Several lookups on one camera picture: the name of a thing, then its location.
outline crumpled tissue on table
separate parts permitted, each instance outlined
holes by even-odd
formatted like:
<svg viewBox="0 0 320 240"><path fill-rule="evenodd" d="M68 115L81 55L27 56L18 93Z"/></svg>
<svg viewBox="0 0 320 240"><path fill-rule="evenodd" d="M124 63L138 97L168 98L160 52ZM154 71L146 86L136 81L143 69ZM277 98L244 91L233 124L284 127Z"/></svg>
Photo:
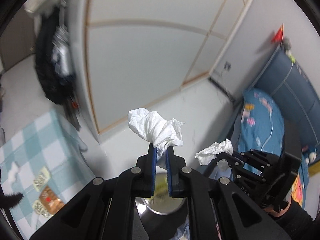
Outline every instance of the crumpled tissue on table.
<svg viewBox="0 0 320 240"><path fill-rule="evenodd" d="M128 114L128 126L142 139L153 144L157 149L157 166L166 168L165 154L169 146L182 146L182 135L179 122L174 118L167 121L157 111L144 108L135 109Z"/></svg>
<svg viewBox="0 0 320 240"><path fill-rule="evenodd" d="M211 146L209 146L208 148L202 150L201 152L196 153L195 158L198 159L200 165L208 165L210 163L211 160L216 158L216 155L219 153L228 153L230 155L232 155L233 153L233 147L232 147L232 143L229 139L226 139L225 141L221 142L221 143L213 143Z"/></svg>

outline tile floor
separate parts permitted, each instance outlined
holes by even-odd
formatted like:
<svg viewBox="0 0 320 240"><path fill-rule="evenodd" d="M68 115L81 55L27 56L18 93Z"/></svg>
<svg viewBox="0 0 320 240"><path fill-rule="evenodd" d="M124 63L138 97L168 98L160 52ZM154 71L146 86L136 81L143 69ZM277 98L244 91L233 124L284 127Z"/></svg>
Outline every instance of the tile floor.
<svg viewBox="0 0 320 240"><path fill-rule="evenodd" d="M1 125L7 140L53 107L63 113L61 107L44 96L34 70L34 56L7 71L0 82L6 89ZM158 111L167 120L175 118L185 122L181 127L184 146L176 147L175 153L183 156L188 165L196 167L198 164L193 158L194 154L217 139L232 112L232 105L205 80L149 110ZM137 158L148 150L148 143L134 134L125 123L99 145L81 116L79 122L82 127L79 136L89 148L83 155L96 176L105 179L116 177L134 166Z"/></svg>

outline red flag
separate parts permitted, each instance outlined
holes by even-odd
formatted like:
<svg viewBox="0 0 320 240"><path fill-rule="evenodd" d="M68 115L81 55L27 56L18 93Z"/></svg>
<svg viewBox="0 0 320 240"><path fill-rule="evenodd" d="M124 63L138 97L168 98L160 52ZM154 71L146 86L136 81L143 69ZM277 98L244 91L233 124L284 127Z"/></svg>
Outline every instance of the red flag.
<svg viewBox="0 0 320 240"><path fill-rule="evenodd" d="M277 31L276 35L271 40L272 43L275 42L282 42L283 38L283 24L281 25L280 29Z"/></svg>

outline teal and white checkered cloth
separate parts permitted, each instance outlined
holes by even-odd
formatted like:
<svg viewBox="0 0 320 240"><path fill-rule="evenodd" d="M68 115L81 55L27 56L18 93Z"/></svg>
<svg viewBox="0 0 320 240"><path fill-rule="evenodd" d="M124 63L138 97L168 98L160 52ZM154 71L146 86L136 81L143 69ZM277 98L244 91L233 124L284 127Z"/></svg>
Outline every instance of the teal and white checkered cloth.
<svg viewBox="0 0 320 240"><path fill-rule="evenodd" d="M80 153L78 139L76 129L52 110L26 126L0 148L4 193L21 192L24 195L20 204L11 209L24 239L29 239L48 220L32 209L32 204L40 195L32 183L43 166L51 173L47 185L64 203L94 178ZM20 167L20 171L16 181L10 184L8 171L12 162Z"/></svg>

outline snack package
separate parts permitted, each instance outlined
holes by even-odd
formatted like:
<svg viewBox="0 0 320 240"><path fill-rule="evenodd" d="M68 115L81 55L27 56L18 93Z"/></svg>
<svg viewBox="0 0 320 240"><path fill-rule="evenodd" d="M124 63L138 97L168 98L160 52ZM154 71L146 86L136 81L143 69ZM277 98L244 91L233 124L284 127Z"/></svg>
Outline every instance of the snack package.
<svg viewBox="0 0 320 240"><path fill-rule="evenodd" d="M39 215L42 215L46 218L51 217L51 214L48 212L48 210L46 210L46 208L42 205L42 203L38 199L33 203L32 208Z"/></svg>
<svg viewBox="0 0 320 240"><path fill-rule="evenodd" d="M48 183L50 178L50 172L46 166L43 166L39 171L38 176L33 180L33 186L35 187L36 191L40 191L41 188Z"/></svg>
<svg viewBox="0 0 320 240"><path fill-rule="evenodd" d="M39 200L52 215L57 213L64 206L63 201L59 199L48 186L46 186L41 192Z"/></svg>

